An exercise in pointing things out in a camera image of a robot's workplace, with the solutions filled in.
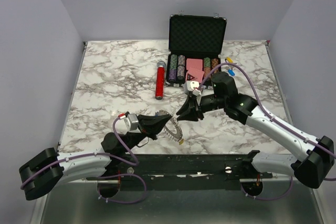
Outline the round metal keyring disc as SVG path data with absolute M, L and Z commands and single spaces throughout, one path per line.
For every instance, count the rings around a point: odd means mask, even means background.
M 163 128 L 163 132 L 172 140 L 176 142 L 181 142 L 183 140 L 183 132 L 181 127 L 179 126 L 176 118 L 168 111 L 165 110 L 159 110 L 155 113 L 156 116 L 162 116 L 162 115 L 170 115 L 171 118 L 169 121 L 165 124 Z

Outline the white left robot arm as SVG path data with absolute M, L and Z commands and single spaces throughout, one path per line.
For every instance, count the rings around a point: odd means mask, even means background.
M 118 115 L 112 125 L 124 120 L 129 127 L 127 133 L 119 134 L 114 129 L 112 137 L 105 138 L 101 148 L 76 154 L 58 153 L 53 147 L 47 148 L 19 168 L 20 189 L 26 200 L 35 200 L 57 185 L 82 178 L 112 179 L 120 163 L 139 164 L 132 148 L 145 138 L 155 140 L 171 118 L 170 114 L 146 116 L 126 112 Z

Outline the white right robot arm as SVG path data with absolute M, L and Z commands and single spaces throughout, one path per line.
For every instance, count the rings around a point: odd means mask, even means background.
M 317 189 L 334 165 L 334 142 L 327 136 L 317 138 L 275 116 L 251 96 L 238 92 L 234 79 L 225 72 L 211 77 L 214 93 L 202 95 L 195 80 L 184 83 L 187 99 L 177 112 L 179 121 L 198 121 L 204 113 L 223 109 L 225 114 L 243 125 L 264 133 L 289 154 L 252 152 L 241 165 L 249 178 L 259 173 L 278 173 L 295 177 L 309 188 Z

